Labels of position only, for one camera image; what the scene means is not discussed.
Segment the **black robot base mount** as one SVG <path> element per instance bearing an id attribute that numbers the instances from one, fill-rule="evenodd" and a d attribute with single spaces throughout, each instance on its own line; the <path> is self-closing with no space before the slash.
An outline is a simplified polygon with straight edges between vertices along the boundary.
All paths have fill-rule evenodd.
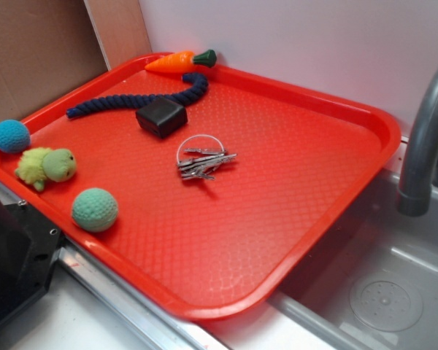
<path id="1" fill-rule="evenodd" d="M 0 328 L 48 292 L 62 239 L 30 203 L 0 201 Z"/>

